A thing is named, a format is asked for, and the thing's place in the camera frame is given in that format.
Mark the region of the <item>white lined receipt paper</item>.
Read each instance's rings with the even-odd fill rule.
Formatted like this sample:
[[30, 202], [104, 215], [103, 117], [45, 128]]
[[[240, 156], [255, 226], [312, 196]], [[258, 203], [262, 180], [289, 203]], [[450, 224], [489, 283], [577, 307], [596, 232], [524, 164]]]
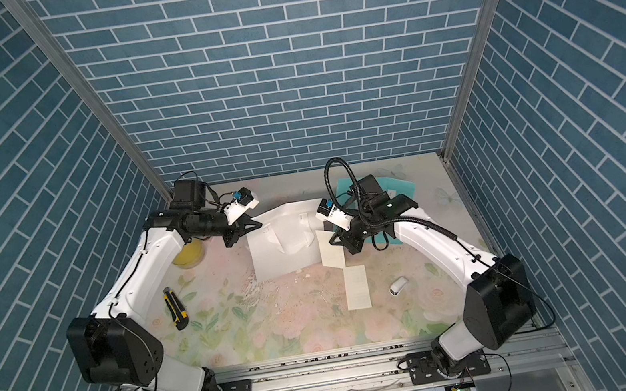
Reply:
[[316, 231], [316, 238], [319, 246], [321, 264], [324, 267], [344, 269], [345, 257], [344, 250], [341, 245], [334, 245], [334, 233], [332, 231]]

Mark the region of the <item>small grey stapler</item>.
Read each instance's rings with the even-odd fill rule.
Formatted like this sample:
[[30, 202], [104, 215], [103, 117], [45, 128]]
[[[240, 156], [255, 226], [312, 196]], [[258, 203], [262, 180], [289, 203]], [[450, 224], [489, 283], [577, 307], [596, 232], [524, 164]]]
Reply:
[[389, 287], [389, 293], [393, 296], [399, 295], [401, 291], [409, 284], [409, 279], [406, 277], [397, 278]]

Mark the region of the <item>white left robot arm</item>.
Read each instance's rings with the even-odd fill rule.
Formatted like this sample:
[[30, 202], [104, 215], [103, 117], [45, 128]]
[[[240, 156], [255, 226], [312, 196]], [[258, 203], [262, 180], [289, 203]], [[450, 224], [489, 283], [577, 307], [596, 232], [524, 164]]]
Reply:
[[168, 357], [148, 331], [151, 305], [174, 258], [196, 237], [223, 239], [228, 248], [262, 227], [247, 215], [259, 203], [241, 188], [217, 209], [152, 213], [136, 252], [87, 318], [74, 319], [67, 340], [85, 382], [135, 385], [155, 391], [219, 391], [213, 371]]

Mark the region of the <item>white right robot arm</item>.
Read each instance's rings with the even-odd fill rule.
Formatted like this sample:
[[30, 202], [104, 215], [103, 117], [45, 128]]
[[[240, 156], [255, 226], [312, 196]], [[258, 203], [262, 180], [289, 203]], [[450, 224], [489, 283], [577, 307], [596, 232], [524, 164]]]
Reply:
[[412, 198], [386, 192], [356, 199], [356, 208], [340, 209], [322, 199], [317, 218], [334, 225], [330, 244], [358, 254], [379, 233], [413, 247], [430, 259], [460, 289], [462, 317], [432, 341], [440, 372], [456, 376], [468, 356], [497, 350], [532, 320], [535, 297], [526, 268], [514, 255], [497, 257], [437, 225]]

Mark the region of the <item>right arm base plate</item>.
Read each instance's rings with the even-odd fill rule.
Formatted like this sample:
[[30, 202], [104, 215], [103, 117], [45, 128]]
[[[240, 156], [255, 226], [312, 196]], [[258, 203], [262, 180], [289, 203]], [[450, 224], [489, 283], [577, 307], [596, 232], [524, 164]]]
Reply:
[[484, 376], [490, 373], [488, 360], [481, 350], [460, 361], [453, 360], [439, 350], [408, 353], [398, 363], [414, 386]]

